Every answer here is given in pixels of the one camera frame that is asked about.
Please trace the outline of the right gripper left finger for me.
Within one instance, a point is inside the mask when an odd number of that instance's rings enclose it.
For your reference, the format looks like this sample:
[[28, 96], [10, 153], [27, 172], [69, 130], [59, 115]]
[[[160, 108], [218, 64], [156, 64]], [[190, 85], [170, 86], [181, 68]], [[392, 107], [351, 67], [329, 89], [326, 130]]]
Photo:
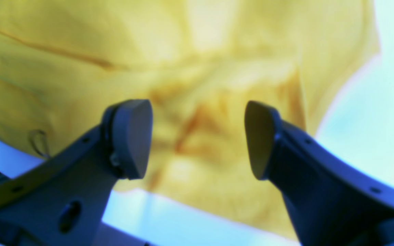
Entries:
[[103, 223], [119, 179], [142, 179], [152, 141], [147, 99], [106, 109], [102, 123], [16, 179], [0, 175], [0, 245], [149, 246]]

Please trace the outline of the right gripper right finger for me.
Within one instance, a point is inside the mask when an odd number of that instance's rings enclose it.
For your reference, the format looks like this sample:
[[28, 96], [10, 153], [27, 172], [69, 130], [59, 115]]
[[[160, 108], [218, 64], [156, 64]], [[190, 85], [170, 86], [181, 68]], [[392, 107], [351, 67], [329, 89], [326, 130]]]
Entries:
[[303, 246], [394, 246], [394, 188], [339, 160], [266, 104], [247, 103], [245, 132], [254, 176], [280, 190]]

